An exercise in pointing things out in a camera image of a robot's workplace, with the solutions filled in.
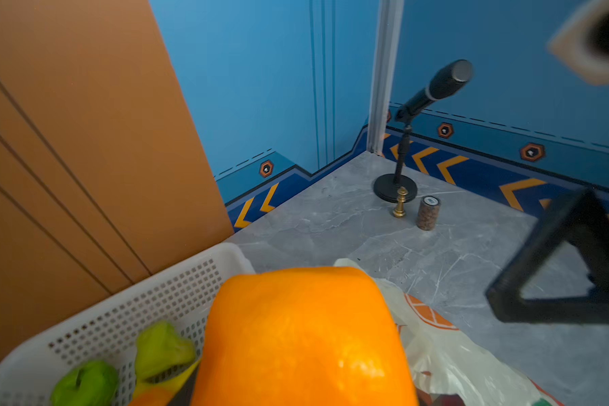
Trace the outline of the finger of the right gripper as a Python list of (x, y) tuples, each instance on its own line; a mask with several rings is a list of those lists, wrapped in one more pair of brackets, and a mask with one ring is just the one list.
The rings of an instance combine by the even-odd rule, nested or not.
[(609, 325), (609, 216), (597, 193), (550, 203), (486, 298), (502, 322)]

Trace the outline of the yellowish translucent plastic bag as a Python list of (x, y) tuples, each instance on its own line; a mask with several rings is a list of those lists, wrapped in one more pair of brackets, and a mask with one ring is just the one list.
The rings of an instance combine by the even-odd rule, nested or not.
[(420, 405), (559, 405), (529, 377), (474, 343), (440, 313), (386, 279), (376, 278), (394, 333), (369, 316), (368, 353), (405, 359)]

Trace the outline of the orange fruit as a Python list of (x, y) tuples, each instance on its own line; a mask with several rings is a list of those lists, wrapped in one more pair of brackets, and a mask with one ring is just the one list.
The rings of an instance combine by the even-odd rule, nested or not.
[(175, 394), (167, 389), (156, 387), (134, 397), (129, 406), (168, 406)]
[(398, 330), (353, 267), (230, 278), (206, 322), (194, 405), (416, 405)]

